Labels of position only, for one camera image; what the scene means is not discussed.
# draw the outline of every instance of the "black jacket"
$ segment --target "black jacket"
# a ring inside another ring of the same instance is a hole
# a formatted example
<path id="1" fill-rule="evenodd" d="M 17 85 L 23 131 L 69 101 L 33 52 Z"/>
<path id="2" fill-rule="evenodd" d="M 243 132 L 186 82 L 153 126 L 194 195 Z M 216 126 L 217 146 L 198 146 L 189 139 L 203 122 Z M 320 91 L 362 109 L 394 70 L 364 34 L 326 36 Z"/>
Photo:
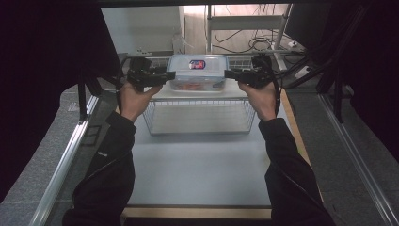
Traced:
<path id="1" fill-rule="evenodd" d="M 85 179 L 73 192 L 63 225 L 120 225 L 135 180 L 132 148 L 136 128 L 113 112 Z M 335 225 L 323 207 L 311 167 L 299 155 L 283 119 L 259 123 L 270 168 L 265 175 L 275 225 Z"/>

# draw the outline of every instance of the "container label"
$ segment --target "container label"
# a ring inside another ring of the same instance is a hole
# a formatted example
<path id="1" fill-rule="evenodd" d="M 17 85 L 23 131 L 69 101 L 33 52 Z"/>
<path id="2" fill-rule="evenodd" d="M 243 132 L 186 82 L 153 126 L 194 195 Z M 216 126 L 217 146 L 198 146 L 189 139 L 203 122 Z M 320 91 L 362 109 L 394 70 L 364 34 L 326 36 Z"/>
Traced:
<path id="1" fill-rule="evenodd" d="M 194 70 L 196 69 L 203 70 L 205 69 L 205 66 L 206 66 L 205 60 L 194 59 L 190 61 L 188 68 Z"/>

